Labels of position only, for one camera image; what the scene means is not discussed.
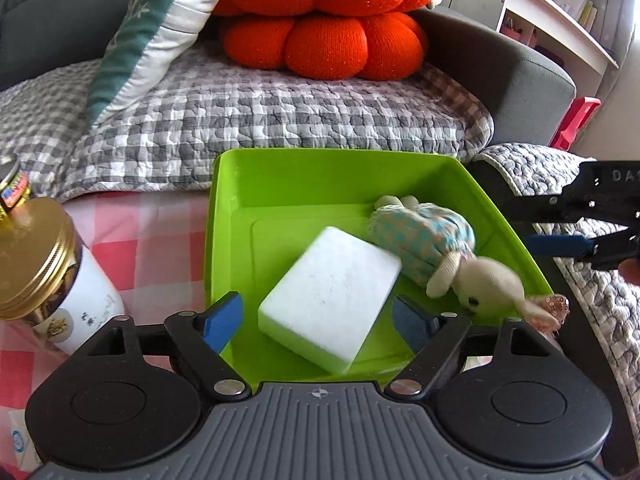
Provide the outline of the small can colourful label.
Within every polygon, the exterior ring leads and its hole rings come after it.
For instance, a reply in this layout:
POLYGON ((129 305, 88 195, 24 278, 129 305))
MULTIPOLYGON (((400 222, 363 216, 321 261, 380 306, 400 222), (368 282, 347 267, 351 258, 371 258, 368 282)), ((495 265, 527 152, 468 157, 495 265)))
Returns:
POLYGON ((0 162, 0 219, 26 200, 30 199, 32 188, 20 162, 14 155, 2 155, 0 162))

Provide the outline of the pink checked cloth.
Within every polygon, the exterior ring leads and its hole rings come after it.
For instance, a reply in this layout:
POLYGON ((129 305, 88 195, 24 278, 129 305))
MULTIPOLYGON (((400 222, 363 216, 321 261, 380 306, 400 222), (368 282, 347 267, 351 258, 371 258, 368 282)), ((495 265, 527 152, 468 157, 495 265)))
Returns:
MULTIPOLYGON (((205 308, 203 260, 206 192, 102 193, 64 205, 94 258, 139 324, 205 308)), ((61 363, 16 326, 1 324, 1 473, 24 479, 11 441, 9 411, 61 363)))

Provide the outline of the glass jar gold lid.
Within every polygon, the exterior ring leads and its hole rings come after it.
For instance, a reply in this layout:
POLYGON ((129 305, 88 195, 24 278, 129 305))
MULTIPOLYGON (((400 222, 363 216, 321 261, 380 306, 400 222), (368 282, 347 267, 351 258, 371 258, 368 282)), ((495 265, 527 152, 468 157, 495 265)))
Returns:
POLYGON ((28 200, 1 221, 1 319, 41 347, 74 353, 126 308, 52 198, 28 200))

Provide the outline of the red plastic kids chair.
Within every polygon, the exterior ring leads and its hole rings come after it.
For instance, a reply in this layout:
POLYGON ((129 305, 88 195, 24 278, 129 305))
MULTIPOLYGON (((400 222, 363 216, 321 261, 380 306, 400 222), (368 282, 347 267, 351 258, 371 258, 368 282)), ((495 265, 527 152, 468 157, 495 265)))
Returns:
POLYGON ((599 99, 592 96, 580 96, 574 99, 549 143, 550 148, 567 152, 576 140, 579 131, 601 104, 599 99))

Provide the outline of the grey sofa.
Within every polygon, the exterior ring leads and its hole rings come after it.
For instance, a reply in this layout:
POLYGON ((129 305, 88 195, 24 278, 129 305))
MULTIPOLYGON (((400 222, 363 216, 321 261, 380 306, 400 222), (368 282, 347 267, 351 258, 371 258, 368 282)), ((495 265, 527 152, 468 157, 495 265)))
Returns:
MULTIPOLYGON (((100 58, 128 1, 1 0, 1 87, 100 58)), ((488 109, 494 142, 550 142, 576 94, 565 70, 449 9, 411 16, 430 42, 427 62, 488 109)))

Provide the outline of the white foam sponge block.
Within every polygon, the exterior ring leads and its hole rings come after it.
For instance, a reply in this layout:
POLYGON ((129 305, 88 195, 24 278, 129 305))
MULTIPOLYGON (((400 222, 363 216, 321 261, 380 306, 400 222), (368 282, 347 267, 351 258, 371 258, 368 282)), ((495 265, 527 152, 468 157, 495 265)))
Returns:
POLYGON ((262 300, 258 327, 322 370, 344 374, 400 270, 398 256, 328 226, 262 300))

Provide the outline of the grey checked quilted sofa cover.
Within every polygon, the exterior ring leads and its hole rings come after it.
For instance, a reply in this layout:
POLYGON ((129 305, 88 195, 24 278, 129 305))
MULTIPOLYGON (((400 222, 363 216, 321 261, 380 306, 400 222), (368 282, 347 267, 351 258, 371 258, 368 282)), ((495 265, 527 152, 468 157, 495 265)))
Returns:
POLYGON ((235 148, 356 148, 441 154, 466 162, 494 122, 471 92, 424 65, 400 81, 318 81, 231 64, 213 46, 173 62, 139 102, 86 121, 94 61, 2 92, 1 151, 32 192, 66 202, 94 192, 199 191, 235 148))

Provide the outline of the white bookshelf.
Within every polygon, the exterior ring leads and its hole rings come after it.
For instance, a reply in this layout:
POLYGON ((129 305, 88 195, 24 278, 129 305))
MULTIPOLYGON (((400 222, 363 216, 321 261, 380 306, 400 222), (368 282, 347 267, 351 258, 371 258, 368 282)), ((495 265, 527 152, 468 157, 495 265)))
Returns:
POLYGON ((496 32, 511 23, 529 47, 560 58, 580 96, 595 96, 609 67, 617 63, 582 26, 552 0, 444 0, 442 3, 496 32))

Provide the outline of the green plastic bin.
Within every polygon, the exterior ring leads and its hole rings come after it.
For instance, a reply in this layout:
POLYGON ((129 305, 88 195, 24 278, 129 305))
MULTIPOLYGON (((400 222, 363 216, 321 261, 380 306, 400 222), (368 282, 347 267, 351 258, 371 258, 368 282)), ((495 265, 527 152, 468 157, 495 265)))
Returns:
POLYGON ((228 151, 213 166, 204 283, 209 302, 227 292, 243 299, 243 323, 221 355, 252 387, 337 378, 263 334, 257 309, 326 226, 367 238, 383 195, 413 195, 457 211, 471 223, 479 255, 510 266, 530 296, 550 292, 510 224, 457 159, 328 148, 228 151))

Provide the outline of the bunny doll blue dress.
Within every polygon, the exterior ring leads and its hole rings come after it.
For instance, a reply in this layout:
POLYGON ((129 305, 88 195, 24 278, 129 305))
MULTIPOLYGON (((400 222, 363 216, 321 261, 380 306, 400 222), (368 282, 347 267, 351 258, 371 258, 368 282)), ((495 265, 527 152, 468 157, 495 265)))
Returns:
POLYGON ((475 253, 475 233, 462 214, 409 195, 385 195, 369 221, 372 243, 401 260, 401 271, 431 299, 454 292, 476 322, 516 315, 543 334, 556 332, 570 313, 562 295, 528 296, 505 264, 475 253))

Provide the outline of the orange knot cushion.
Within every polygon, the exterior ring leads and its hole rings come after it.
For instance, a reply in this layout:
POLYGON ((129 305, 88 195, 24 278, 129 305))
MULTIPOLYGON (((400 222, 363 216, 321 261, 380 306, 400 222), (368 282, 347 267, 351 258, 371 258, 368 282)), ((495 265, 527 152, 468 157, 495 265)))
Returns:
POLYGON ((309 79, 404 79, 428 40, 411 12, 442 0, 219 0, 220 39, 231 61, 309 79))

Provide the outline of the grey quilted ottoman cover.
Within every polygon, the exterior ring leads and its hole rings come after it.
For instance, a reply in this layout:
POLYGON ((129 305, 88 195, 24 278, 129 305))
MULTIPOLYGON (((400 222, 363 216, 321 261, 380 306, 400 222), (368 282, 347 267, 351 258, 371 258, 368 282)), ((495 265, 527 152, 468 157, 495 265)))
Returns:
POLYGON ((639 255, 639 164, 508 143, 475 156, 497 177, 485 186, 506 218, 532 228, 525 245, 550 257, 598 338, 639 430, 639 289, 617 271, 639 255))

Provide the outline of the teal white throw pillow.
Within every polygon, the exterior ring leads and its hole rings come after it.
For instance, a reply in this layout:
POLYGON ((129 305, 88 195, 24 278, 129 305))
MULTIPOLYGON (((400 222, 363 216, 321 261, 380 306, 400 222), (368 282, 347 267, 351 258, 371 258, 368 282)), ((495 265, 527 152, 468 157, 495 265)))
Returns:
POLYGON ((189 49, 219 0, 129 0, 87 98, 87 124, 138 102, 154 88, 172 62, 189 49))

